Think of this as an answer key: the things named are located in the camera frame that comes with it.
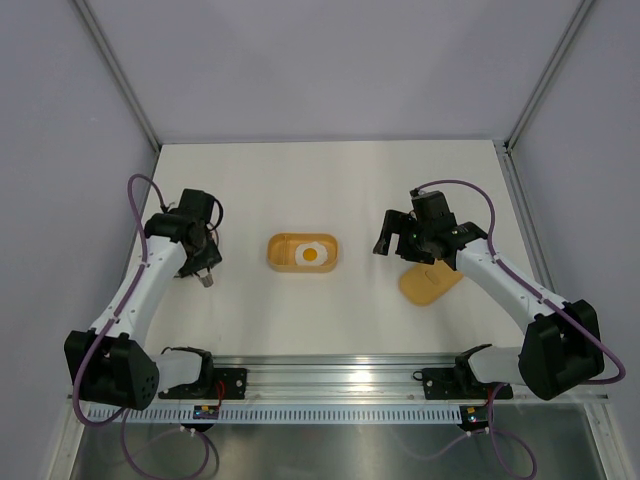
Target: robotic arm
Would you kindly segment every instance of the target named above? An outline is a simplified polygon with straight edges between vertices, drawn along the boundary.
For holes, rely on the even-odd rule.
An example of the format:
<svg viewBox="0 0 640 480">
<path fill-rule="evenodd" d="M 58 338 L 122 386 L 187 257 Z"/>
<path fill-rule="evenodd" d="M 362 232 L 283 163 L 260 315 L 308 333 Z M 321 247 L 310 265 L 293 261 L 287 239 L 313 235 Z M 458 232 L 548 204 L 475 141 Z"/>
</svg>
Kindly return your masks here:
<svg viewBox="0 0 640 480">
<path fill-rule="evenodd" d="M 211 387 L 213 360 L 208 352 L 172 349 L 149 357 L 143 345 L 151 319 L 174 276 L 195 275 L 204 287 L 213 284 L 211 269 L 222 261 L 207 227 L 215 202 L 212 195 L 203 191 L 185 189 L 177 208 L 164 208 L 163 213 L 155 214 L 146 223 L 146 270 L 127 300 L 126 309 L 89 361 L 80 385 L 82 400 L 142 410 L 157 391 L 185 384 L 195 384 L 192 392 Z M 87 332 L 73 331 L 67 337 L 64 351 L 74 382 L 97 332 L 114 318 L 114 309 L 127 295 L 136 270 L 130 270 L 109 306 Z"/>
<path fill-rule="evenodd" d="M 443 260 L 482 287 L 500 304 L 525 334 L 519 348 L 480 345 L 456 358 L 453 379 L 461 391 L 472 394 L 494 383 L 526 385 L 549 400 L 604 370 L 602 352 L 550 308 L 561 307 L 596 338 L 600 338 L 594 309 L 584 300 L 569 303 L 529 279 L 499 252 L 494 256 L 487 234 L 477 225 L 458 224 L 439 191 L 411 192 L 413 211 L 387 210 L 373 253 L 388 255 L 392 234 L 398 234 L 396 254 L 417 263 Z M 498 261 L 537 290 L 510 276 Z"/>
</svg>

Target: orange tray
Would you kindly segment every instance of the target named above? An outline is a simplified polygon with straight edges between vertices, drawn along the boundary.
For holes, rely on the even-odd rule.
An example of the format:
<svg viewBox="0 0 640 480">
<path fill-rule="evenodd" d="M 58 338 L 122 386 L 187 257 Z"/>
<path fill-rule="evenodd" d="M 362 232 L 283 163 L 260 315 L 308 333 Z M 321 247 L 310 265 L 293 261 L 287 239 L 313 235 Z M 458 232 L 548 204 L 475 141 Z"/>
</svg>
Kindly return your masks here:
<svg viewBox="0 0 640 480">
<path fill-rule="evenodd" d="M 296 249 L 305 243 L 318 242 L 327 249 L 328 258 L 322 265 L 297 265 Z M 327 233 L 278 233 L 267 246 L 267 262 L 277 272 L 327 273 L 338 263 L 338 241 Z"/>
</svg>

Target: gray floor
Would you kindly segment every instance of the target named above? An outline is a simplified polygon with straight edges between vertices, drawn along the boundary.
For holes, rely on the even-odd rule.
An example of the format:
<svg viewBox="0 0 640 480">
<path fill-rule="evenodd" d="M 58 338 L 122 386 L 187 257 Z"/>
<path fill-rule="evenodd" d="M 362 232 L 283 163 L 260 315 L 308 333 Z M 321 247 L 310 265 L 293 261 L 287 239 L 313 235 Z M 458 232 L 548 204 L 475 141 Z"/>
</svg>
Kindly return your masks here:
<svg viewBox="0 0 640 480">
<path fill-rule="evenodd" d="M 496 425 L 522 436 L 539 464 L 538 479 L 604 479 L 586 417 L 580 407 L 568 405 L 500 406 Z M 124 462 L 119 425 L 87 429 L 72 479 L 137 479 Z M 129 425 L 130 451 L 142 447 L 163 425 Z M 320 480 L 362 479 L 507 479 L 485 436 L 465 440 L 437 460 L 428 455 L 460 435 L 451 425 L 227 425 L 208 435 L 220 453 L 216 479 Z M 530 472 L 526 453 L 501 442 L 504 457 L 520 475 Z M 136 455 L 147 472 L 176 478 L 195 470 L 202 459 L 196 439 L 176 435 Z M 212 478 L 212 461 L 201 478 Z"/>
</svg>

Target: white table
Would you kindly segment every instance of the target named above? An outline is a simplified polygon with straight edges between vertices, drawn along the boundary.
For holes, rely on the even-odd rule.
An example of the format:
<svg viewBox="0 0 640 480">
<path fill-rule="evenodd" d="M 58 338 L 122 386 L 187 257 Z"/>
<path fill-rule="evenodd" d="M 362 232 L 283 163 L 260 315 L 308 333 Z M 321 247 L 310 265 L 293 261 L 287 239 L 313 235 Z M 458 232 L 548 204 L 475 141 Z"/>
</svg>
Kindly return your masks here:
<svg viewBox="0 0 640 480">
<path fill-rule="evenodd" d="M 444 178 L 486 189 L 496 204 L 497 245 L 530 274 L 490 141 L 164 146 L 154 179 L 167 202 L 195 188 L 223 203 L 223 262 L 209 289 L 192 278 L 173 281 L 151 325 L 147 352 L 191 346 L 230 356 L 374 355 L 521 344 L 515 323 L 470 280 L 417 307 L 397 286 L 413 264 L 371 253 L 385 210 L 410 210 L 410 189 Z M 461 186 L 442 190 L 458 222 L 486 230 L 488 208 L 477 193 Z M 151 194 L 144 219 L 158 211 Z M 273 271 L 267 242 L 285 231 L 334 235 L 341 248 L 335 270 Z"/>
</svg>

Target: black mounting plate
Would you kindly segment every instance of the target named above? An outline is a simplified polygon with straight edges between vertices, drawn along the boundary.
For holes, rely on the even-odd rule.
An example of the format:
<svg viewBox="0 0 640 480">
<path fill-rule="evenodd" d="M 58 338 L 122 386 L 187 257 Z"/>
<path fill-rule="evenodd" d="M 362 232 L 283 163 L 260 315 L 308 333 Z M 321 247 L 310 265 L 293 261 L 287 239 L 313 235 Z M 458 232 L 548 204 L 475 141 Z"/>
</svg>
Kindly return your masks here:
<svg viewBox="0 0 640 480">
<path fill-rule="evenodd" d="M 217 400 L 217 382 L 224 384 L 224 400 L 244 400 L 247 389 L 247 369 L 246 368 L 213 368 L 213 377 L 210 385 L 206 389 L 195 384 L 178 385 L 169 389 L 166 393 L 159 392 L 158 396 L 162 400 Z"/>
<path fill-rule="evenodd" d="M 413 374 L 414 380 L 422 383 L 424 398 L 426 400 L 487 400 L 489 389 L 498 386 L 498 383 L 481 384 L 474 386 L 462 386 L 456 381 L 453 367 L 449 368 L 423 368 Z M 510 400 L 513 398 L 513 389 L 505 385 L 498 392 L 498 400 Z"/>
</svg>

